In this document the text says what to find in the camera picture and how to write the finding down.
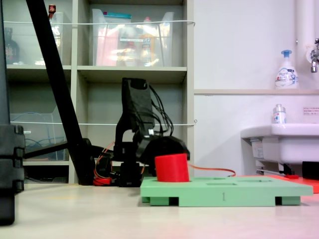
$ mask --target red cup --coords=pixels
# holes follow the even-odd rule
[[[155,168],[159,182],[189,182],[186,153],[157,156]]]

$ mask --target red mat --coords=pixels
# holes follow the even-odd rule
[[[252,176],[242,176],[242,177],[260,177],[260,175],[252,175]],[[290,178],[285,178],[279,175],[267,175],[265,177],[271,177],[271,178],[277,178],[281,180],[286,180],[290,181],[293,183],[300,183],[300,184],[305,184],[305,185],[310,185],[314,188],[314,193],[319,193],[319,180],[311,180],[311,179],[304,179],[304,178],[298,178],[298,179],[290,179]]]

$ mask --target white floor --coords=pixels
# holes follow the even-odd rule
[[[31,184],[0,239],[318,239],[319,194],[301,206],[149,207],[137,188]]]

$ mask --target green board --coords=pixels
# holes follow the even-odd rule
[[[142,202],[151,206],[300,205],[300,196],[312,194],[312,186],[271,177],[193,177],[187,183],[163,183],[146,177],[141,185]]]

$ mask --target white sink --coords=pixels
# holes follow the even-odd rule
[[[286,123],[252,127],[242,130],[241,138],[251,140],[253,150],[258,147],[257,160],[260,161],[291,164],[319,162],[319,124]]]

